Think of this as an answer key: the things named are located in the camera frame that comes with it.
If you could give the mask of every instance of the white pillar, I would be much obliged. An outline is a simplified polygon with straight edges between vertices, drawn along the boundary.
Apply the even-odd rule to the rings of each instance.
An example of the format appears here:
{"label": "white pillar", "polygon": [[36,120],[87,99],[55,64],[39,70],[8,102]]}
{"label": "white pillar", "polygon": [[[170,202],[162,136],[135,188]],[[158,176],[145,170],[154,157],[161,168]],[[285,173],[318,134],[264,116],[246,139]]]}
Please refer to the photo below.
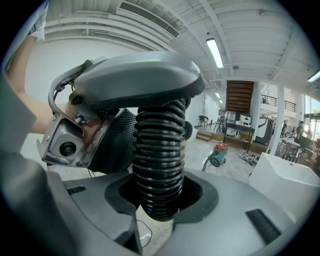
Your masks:
{"label": "white pillar", "polygon": [[299,125],[299,121],[303,121],[305,117],[305,95],[300,92],[295,92],[295,112],[296,112],[296,122],[295,127]]}
{"label": "white pillar", "polygon": [[252,92],[252,100],[250,107],[250,115],[251,115],[251,126],[254,128],[254,134],[252,140],[256,139],[260,112],[261,112],[261,91],[263,89],[263,85],[260,82],[255,82]]}
{"label": "white pillar", "polygon": [[277,114],[276,114],[276,124],[274,127],[274,134],[272,137],[272,144],[271,144],[271,150],[270,155],[275,155],[277,146],[280,140],[281,130],[282,130],[282,124],[284,123],[284,113],[285,113],[285,90],[283,86],[277,86],[277,94],[278,94],[278,100],[277,100]]}

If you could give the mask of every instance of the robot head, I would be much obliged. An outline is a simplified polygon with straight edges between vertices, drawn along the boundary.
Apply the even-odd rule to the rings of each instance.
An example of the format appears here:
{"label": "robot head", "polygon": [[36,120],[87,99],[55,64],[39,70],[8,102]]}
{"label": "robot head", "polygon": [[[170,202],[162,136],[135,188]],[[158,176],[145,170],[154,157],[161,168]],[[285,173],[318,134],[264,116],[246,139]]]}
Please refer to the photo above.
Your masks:
{"label": "robot head", "polygon": [[[74,88],[69,101],[78,112],[75,118],[55,104],[57,94],[68,85]],[[51,85],[48,102],[53,118],[42,142],[37,141],[41,159],[102,173],[126,170],[132,162],[136,123],[136,116],[126,108],[190,99],[204,87],[199,68],[177,53],[153,51],[87,60]],[[92,119],[100,120],[100,125],[85,144],[82,125]]]}

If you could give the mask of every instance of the fluorescent light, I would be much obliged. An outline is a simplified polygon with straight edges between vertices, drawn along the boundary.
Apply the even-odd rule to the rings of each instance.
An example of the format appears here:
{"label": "fluorescent light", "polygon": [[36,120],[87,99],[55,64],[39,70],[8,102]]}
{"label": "fluorescent light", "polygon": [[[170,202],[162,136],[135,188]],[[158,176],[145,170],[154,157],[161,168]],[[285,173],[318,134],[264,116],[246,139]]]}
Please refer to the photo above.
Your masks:
{"label": "fluorescent light", "polygon": [[224,67],[224,64],[222,63],[221,55],[220,55],[216,40],[214,40],[213,38],[208,39],[206,41],[206,44],[208,45],[213,55],[217,68],[222,69]]}
{"label": "fluorescent light", "polygon": [[318,70],[315,74],[313,74],[309,79],[308,82],[312,83],[320,78],[320,70]]}

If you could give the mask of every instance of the human arm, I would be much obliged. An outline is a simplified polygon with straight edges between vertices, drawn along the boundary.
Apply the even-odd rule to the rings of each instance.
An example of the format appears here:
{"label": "human arm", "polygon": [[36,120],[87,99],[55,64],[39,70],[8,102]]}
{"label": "human arm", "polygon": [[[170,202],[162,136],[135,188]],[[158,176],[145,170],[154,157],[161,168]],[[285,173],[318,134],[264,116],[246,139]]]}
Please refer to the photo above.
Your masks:
{"label": "human arm", "polygon": [[[20,47],[17,49],[10,67],[6,72],[6,78],[20,100],[27,108],[36,116],[36,121],[32,127],[32,133],[44,134],[47,126],[52,119],[52,110],[48,103],[36,100],[32,96],[26,94],[25,78],[27,71],[27,64],[33,48],[36,46],[37,38],[27,36]],[[76,115],[76,110],[68,102],[58,106],[69,117],[73,118]]]}

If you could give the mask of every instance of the chair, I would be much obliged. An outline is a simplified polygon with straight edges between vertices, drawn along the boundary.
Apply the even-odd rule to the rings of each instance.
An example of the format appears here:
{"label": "chair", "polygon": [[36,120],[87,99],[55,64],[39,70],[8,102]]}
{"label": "chair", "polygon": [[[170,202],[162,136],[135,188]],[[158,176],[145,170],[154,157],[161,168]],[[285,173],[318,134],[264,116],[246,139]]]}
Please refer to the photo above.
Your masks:
{"label": "chair", "polygon": [[207,126],[208,126],[208,120],[209,118],[204,116],[204,115],[199,115],[199,123],[198,123],[198,126],[200,125],[201,127],[201,124],[203,124],[203,127],[205,129],[207,129]]}
{"label": "chair", "polygon": [[218,119],[219,122],[215,123],[213,131],[216,129],[216,125],[218,124],[218,128],[216,129],[216,133],[219,133],[221,131],[221,125],[222,125],[222,130],[224,130],[224,119],[221,118],[220,120]]}

